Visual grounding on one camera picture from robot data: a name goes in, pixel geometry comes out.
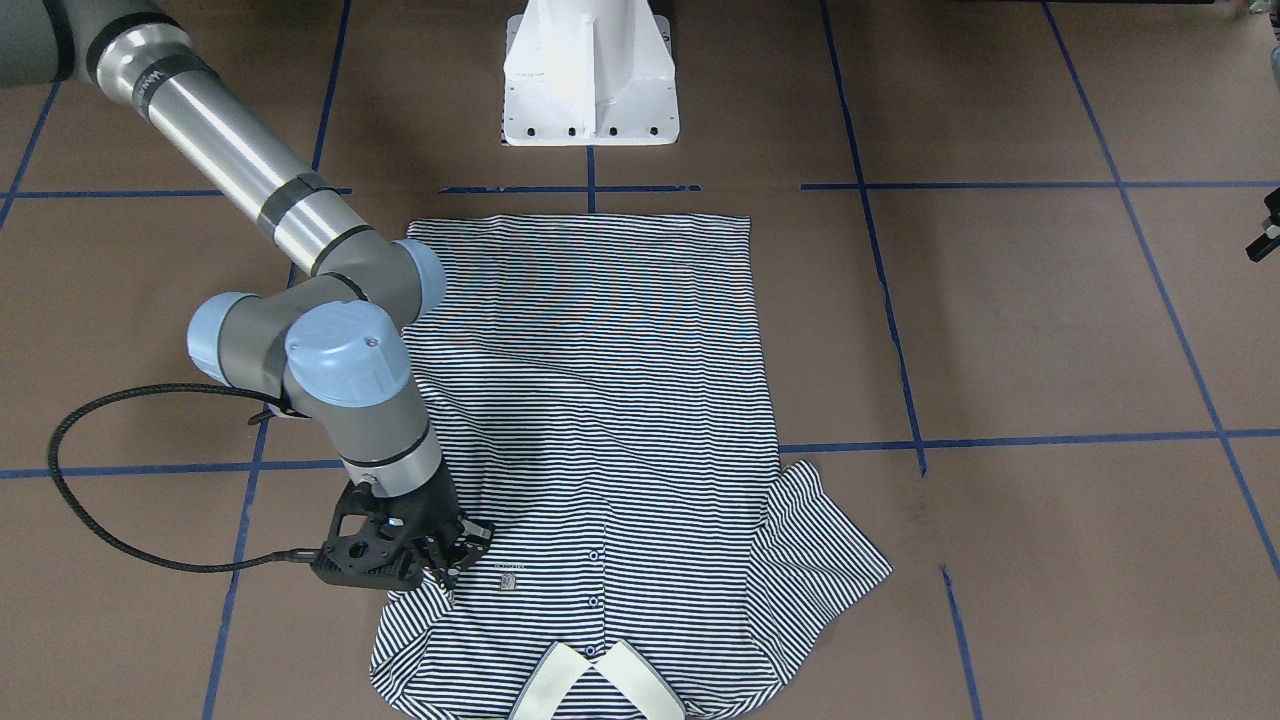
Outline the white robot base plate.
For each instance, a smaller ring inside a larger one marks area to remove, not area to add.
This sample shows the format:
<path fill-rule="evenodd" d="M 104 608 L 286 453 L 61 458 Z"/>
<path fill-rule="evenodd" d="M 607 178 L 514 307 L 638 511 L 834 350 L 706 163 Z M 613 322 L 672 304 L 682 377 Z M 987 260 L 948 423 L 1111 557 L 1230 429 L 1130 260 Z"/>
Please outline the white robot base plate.
<path fill-rule="evenodd" d="M 529 1 L 506 23 L 500 137 L 516 147 L 678 141 L 667 1 Z"/>

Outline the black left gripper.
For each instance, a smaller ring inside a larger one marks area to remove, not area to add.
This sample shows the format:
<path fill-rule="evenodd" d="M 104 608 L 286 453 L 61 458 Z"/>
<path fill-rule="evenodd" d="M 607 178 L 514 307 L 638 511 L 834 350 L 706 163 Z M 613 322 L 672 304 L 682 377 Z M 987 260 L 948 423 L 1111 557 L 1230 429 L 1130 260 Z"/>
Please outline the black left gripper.
<path fill-rule="evenodd" d="M 1252 263 L 1261 263 L 1279 249 L 1279 197 L 1280 188 L 1275 188 L 1263 200 L 1267 217 L 1262 223 L 1262 232 L 1245 246 L 1245 255 Z"/>

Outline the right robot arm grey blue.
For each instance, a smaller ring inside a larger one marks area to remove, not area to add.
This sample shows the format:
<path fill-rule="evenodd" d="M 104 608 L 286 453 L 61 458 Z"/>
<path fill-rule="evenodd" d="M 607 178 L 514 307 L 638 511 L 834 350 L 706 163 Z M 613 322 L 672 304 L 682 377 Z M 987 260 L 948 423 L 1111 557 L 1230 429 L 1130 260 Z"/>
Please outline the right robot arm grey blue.
<path fill-rule="evenodd" d="M 372 501 L 362 534 L 338 536 L 378 480 L 434 446 L 425 414 L 348 413 L 280 360 L 297 314 L 317 329 L 426 310 L 435 259 L 410 240 L 383 246 L 347 218 L 347 188 L 315 174 L 326 106 L 307 143 L 275 140 L 202 41 L 191 14 L 152 1 L 3 4 L 3 475 L 60 502 L 55 521 L 3 543 L 3 561 L 47 562 L 51 587 L 90 591 L 95 560 L 74 544 L 92 536 L 169 571 L 307 562 L 339 585 L 451 584 L 489 525 L 456 512 L 436 457 L 426 487 Z M 67 483 L 83 468 L 136 474 L 160 451 L 169 474 L 228 473 L 274 416 L 308 414 L 351 429 L 347 454 L 369 432 L 410 430 L 344 469 L 314 548 L 180 562 L 111 533 Z"/>

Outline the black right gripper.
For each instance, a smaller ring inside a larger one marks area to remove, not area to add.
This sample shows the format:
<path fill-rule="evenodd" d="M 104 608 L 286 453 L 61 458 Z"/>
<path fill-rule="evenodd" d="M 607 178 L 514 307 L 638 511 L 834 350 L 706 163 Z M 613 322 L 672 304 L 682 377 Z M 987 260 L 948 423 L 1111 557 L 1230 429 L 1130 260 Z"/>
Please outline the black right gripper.
<path fill-rule="evenodd" d="M 451 478 L 394 497 L 376 496 L 369 482 L 349 483 L 311 570 L 332 585 L 411 592 L 429 582 L 451 592 L 489 551 L 495 532 L 461 509 Z"/>

